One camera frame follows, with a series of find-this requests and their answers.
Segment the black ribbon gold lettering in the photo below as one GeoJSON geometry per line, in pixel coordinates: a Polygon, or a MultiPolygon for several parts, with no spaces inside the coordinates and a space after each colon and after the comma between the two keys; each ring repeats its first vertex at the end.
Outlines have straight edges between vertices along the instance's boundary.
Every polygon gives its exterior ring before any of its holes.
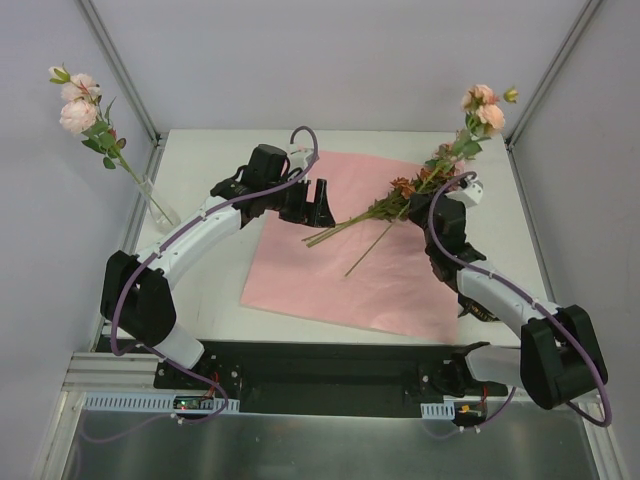
{"type": "Polygon", "coordinates": [[[464,296],[463,294],[459,293],[457,296],[457,301],[458,318],[471,315],[477,320],[484,323],[500,322],[500,319],[496,315],[494,315],[490,310],[470,297],[464,296]]]}

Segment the aluminium front rail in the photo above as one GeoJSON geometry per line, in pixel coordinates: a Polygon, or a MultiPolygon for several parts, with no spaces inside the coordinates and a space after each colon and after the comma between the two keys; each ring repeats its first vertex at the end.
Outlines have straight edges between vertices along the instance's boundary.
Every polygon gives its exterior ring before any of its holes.
{"type": "Polygon", "coordinates": [[[435,395],[428,380],[448,347],[329,344],[220,344],[201,373],[184,373],[151,354],[116,357],[76,353],[64,391],[200,391],[217,382],[238,396],[268,384],[400,385],[411,395],[435,395]]]}

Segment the left aluminium corner post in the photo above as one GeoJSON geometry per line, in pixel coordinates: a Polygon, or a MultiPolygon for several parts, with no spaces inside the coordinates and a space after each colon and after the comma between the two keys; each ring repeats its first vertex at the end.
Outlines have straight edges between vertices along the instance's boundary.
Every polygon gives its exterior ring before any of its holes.
{"type": "Polygon", "coordinates": [[[146,136],[154,147],[163,148],[164,134],[156,127],[95,3],[91,0],[75,0],[74,4],[94,36],[112,75],[146,136]]]}

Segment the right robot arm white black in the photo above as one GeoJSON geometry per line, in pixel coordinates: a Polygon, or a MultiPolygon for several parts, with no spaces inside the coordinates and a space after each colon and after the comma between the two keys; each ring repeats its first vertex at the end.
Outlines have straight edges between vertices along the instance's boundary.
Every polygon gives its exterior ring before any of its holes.
{"type": "Polygon", "coordinates": [[[463,313],[506,325],[516,347],[480,341],[456,349],[430,376],[439,392],[473,394],[485,382],[524,389],[551,410],[591,391],[602,393],[608,372],[589,314],[540,301],[494,270],[466,239],[466,207],[446,196],[414,194],[409,219],[422,228],[435,277],[458,297],[463,313]]]}

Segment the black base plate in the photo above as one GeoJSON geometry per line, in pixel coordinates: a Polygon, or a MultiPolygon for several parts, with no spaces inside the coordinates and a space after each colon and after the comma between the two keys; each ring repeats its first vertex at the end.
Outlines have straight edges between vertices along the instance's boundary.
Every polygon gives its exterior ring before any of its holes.
{"type": "Polygon", "coordinates": [[[162,360],[156,389],[213,390],[243,413],[416,418],[445,396],[497,397],[511,380],[473,375],[474,345],[354,345],[207,341],[193,374],[162,360]]]}

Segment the right aluminium corner post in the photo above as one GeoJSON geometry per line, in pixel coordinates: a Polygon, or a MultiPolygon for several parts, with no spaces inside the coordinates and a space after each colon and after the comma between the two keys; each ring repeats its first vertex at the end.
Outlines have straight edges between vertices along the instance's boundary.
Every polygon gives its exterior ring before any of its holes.
{"type": "Polygon", "coordinates": [[[511,133],[505,138],[504,143],[508,152],[514,149],[524,135],[525,130],[533,121],[534,115],[550,93],[564,66],[604,4],[604,0],[588,0],[584,2],[550,64],[536,85],[531,98],[526,103],[511,133]]]}

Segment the light pink rose stem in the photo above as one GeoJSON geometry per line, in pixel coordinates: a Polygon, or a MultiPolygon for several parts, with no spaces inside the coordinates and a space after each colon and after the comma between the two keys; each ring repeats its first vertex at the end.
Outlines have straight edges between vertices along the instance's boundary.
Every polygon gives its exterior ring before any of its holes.
{"type": "Polygon", "coordinates": [[[105,169],[124,170],[139,189],[143,176],[125,159],[123,150],[127,140],[117,133],[111,118],[116,98],[103,106],[101,85],[89,74],[73,74],[64,65],[52,66],[48,73],[49,82],[61,88],[64,101],[59,116],[61,127],[72,135],[81,136],[81,144],[100,155],[105,169]]]}

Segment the aluminium corner post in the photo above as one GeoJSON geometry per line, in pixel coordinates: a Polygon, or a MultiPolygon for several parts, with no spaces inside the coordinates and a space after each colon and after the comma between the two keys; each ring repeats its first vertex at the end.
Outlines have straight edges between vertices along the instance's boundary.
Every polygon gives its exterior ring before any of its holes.
{"type": "Polygon", "coordinates": [[[164,134],[156,127],[95,3],[91,0],[75,0],[74,4],[94,36],[112,75],[146,136],[154,147],[163,148],[164,134]]]}
{"type": "Polygon", "coordinates": [[[588,0],[584,2],[550,64],[536,85],[531,98],[526,103],[511,133],[505,138],[504,143],[508,152],[514,149],[524,135],[525,130],[533,121],[534,115],[550,93],[564,66],[604,4],[604,0],[588,0]]]}

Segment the pink wrapping paper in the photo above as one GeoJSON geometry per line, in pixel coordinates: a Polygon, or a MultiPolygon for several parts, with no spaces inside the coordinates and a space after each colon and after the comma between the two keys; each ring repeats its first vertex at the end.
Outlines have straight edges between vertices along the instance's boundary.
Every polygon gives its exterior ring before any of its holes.
{"type": "Polygon", "coordinates": [[[313,229],[268,214],[241,302],[247,307],[451,344],[457,296],[432,273],[422,230],[364,220],[308,247],[313,229]]]}

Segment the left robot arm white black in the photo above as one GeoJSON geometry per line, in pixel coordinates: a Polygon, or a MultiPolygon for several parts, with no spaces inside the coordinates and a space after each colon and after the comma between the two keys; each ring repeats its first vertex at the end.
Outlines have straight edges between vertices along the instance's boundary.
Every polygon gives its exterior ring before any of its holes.
{"type": "Polygon", "coordinates": [[[118,251],[108,259],[103,317],[178,364],[176,375],[188,388],[204,387],[212,367],[202,358],[204,345],[178,323],[172,291],[211,248],[267,211],[292,224],[334,226],[326,180],[307,178],[318,158],[316,150],[295,145],[255,147],[248,164],[216,184],[167,235],[136,254],[118,251]]]}

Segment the clear glass vase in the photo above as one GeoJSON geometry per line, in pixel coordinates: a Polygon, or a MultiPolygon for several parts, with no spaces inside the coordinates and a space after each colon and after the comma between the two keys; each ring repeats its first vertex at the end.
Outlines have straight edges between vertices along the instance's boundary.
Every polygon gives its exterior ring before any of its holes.
{"type": "Polygon", "coordinates": [[[142,178],[138,187],[147,202],[148,211],[159,232],[166,234],[180,225],[180,216],[169,205],[148,176],[142,178]]]}

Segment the artificial flower bouquet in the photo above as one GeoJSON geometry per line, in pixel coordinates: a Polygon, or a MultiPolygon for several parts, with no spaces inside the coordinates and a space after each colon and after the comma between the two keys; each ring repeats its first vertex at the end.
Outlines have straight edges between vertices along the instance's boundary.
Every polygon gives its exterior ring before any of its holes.
{"type": "Polygon", "coordinates": [[[339,222],[321,233],[306,237],[303,242],[307,247],[313,247],[346,228],[366,220],[404,221],[408,216],[409,199],[413,193],[434,193],[450,177],[461,173],[468,160],[474,159],[474,155],[464,153],[454,155],[452,144],[441,144],[418,173],[411,178],[397,177],[392,180],[391,189],[387,195],[374,200],[363,213],[339,222]]]}

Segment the peach rose stem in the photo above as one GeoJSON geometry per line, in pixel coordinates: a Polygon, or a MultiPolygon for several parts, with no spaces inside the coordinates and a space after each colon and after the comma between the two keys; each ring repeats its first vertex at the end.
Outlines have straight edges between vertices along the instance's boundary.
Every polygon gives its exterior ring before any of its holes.
{"type": "MultiPolygon", "coordinates": [[[[476,157],[482,151],[482,144],[501,133],[505,127],[505,114],[501,105],[503,103],[514,105],[518,100],[519,91],[515,87],[508,88],[498,94],[485,84],[471,86],[461,99],[464,124],[456,132],[453,141],[442,144],[452,144],[454,155],[464,153],[476,157]]],[[[396,219],[388,223],[393,224],[400,221],[402,220],[396,219]]]]}

